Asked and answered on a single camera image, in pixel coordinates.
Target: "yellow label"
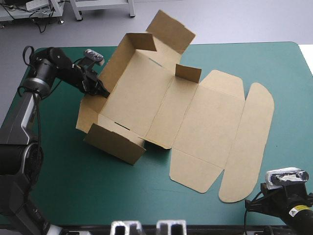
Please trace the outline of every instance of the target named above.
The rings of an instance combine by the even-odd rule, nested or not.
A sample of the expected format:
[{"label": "yellow label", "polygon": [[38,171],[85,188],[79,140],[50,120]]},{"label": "yellow label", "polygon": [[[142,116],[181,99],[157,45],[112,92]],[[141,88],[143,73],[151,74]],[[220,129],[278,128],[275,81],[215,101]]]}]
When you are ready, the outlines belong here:
[{"label": "yellow label", "polygon": [[295,215],[298,214],[298,212],[303,211],[303,210],[310,210],[310,208],[304,205],[295,206],[294,208],[290,210],[289,214],[292,217],[295,217]]}]

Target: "unfolded cardboard box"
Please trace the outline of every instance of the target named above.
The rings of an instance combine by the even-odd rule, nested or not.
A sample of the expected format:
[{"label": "unfolded cardboard box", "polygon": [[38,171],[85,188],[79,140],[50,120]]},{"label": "unfolded cardboard box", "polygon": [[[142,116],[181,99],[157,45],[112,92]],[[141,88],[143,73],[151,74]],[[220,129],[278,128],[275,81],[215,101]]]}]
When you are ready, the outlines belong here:
[{"label": "unfolded cardboard box", "polygon": [[[220,198],[232,202],[256,183],[274,103],[258,83],[246,100],[242,80],[221,71],[199,83],[200,69],[179,65],[194,37],[162,11],[146,33],[126,34],[100,75],[109,98],[86,95],[77,128],[86,142],[130,164],[144,141],[172,148],[171,179],[199,192],[228,168]],[[251,180],[229,196],[236,191],[230,178],[241,170]]]}]

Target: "crease line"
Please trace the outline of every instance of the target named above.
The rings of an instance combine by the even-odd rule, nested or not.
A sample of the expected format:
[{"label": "crease line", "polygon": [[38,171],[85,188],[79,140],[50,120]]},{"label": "crease line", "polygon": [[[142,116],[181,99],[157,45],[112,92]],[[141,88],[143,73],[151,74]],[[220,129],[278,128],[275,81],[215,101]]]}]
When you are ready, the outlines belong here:
[{"label": "crease line", "polygon": [[217,168],[219,168],[219,169],[221,169],[221,170],[224,170],[224,168],[223,167],[220,167],[220,166],[218,166],[218,165],[215,165],[215,164],[213,164],[213,163],[209,163],[209,162],[207,162],[207,161],[205,161],[205,160],[203,160],[203,159],[200,159],[200,158],[197,158],[197,157],[195,157],[195,156],[192,156],[192,155],[190,155],[190,154],[188,154],[188,153],[185,153],[185,152],[183,152],[183,151],[180,151],[180,150],[178,150],[178,149],[176,149],[176,148],[173,148],[174,150],[176,150],[176,151],[178,151],[178,152],[181,152],[181,153],[184,153],[184,154],[186,154],[186,155],[188,155],[188,156],[190,156],[190,157],[193,157],[193,158],[195,158],[195,159],[198,159],[198,160],[200,160],[200,161],[202,161],[202,162],[205,162],[205,163],[208,163],[208,164],[210,164],[210,165],[213,165],[213,166],[215,166],[215,167],[217,167]]}]

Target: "green mat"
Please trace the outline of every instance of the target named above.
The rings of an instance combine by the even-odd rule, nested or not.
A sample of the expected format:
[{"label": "green mat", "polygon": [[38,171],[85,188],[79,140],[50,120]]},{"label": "green mat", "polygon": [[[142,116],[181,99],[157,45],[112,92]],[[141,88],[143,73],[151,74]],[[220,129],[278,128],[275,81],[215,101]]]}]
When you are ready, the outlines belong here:
[{"label": "green mat", "polygon": [[[86,47],[64,48],[76,60]],[[91,47],[108,60],[116,47]],[[183,65],[217,69],[241,77],[245,94],[253,82],[271,92],[275,112],[264,153],[259,191],[267,170],[295,166],[313,174],[313,79],[297,44],[253,43],[191,45]],[[147,152],[131,166],[83,142],[75,129],[82,94],[66,83],[40,105],[45,161],[33,201],[53,224],[110,224],[113,220],[186,219],[188,224],[242,224],[244,201],[218,199],[222,175],[200,194],[170,180],[170,150],[146,144]],[[240,187],[244,179],[234,179]],[[307,183],[313,190],[312,181]],[[7,220],[0,217],[0,223]],[[282,224],[250,213],[248,224]]]}]

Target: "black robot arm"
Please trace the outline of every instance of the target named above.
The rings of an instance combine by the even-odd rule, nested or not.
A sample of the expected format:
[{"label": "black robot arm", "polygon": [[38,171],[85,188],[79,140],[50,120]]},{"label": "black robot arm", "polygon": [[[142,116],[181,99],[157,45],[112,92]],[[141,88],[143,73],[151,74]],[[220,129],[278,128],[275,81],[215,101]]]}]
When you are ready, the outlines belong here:
[{"label": "black robot arm", "polygon": [[58,235],[62,229],[51,225],[29,198],[43,162],[40,137],[32,132],[39,103],[50,95],[56,77],[85,94],[108,97],[110,93],[92,69],[104,62],[97,52],[86,50],[76,65],[54,47],[37,53],[26,47],[24,58],[29,48],[31,69],[22,83],[24,93],[0,129],[0,214],[23,235]]}]

